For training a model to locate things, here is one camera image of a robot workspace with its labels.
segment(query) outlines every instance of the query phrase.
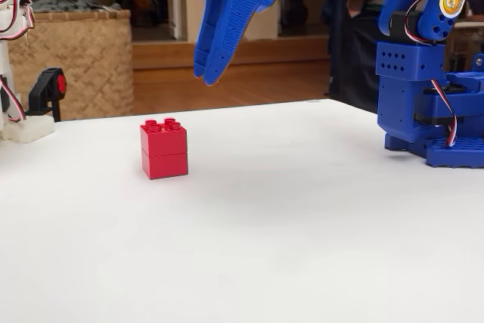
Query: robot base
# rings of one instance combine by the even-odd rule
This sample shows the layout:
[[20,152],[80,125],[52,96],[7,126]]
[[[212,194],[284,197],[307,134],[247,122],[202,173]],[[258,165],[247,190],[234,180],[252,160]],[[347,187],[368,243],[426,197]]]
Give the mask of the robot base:
[[445,139],[424,139],[408,143],[385,135],[385,148],[390,151],[408,151],[427,160],[427,165],[451,168],[483,168],[484,138],[458,138],[455,146],[447,148]]
[[52,116],[28,116],[19,123],[7,123],[0,132],[4,140],[17,143],[30,143],[54,132]]

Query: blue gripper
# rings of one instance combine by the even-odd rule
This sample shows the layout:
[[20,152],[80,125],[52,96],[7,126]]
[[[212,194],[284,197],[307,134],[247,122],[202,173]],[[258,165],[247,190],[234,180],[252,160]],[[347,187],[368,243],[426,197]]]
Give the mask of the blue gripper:
[[250,19],[275,0],[206,0],[194,55],[194,75],[216,84],[231,63]]

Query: woven basket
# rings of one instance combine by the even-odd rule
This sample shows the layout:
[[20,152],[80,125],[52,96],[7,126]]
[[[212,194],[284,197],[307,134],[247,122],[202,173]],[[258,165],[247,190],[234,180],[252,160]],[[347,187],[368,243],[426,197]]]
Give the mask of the woven basket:
[[39,74],[60,67],[67,79],[62,120],[127,116],[133,112],[128,11],[38,13],[36,28],[9,43],[16,91],[27,95]]

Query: red lego brick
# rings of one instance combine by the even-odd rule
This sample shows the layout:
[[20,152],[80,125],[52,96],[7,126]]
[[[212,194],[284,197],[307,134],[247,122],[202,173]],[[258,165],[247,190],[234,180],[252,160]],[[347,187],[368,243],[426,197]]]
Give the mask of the red lego brick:
[[187,153],[187,131],[175,119],[148,120],[141,126],[141,148],[149,157]]
[[149,179],[161,179],[188,174],[188,154],[149,157],[141,151],[143,170]]

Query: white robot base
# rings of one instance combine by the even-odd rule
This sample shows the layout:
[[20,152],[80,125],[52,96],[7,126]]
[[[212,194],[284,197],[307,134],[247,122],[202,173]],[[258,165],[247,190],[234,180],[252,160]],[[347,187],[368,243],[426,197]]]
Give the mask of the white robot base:
[[0,135],[4,140],[30,143],[54,132],[54,118],[49,115],[28,116],[18,123],[7,122]]

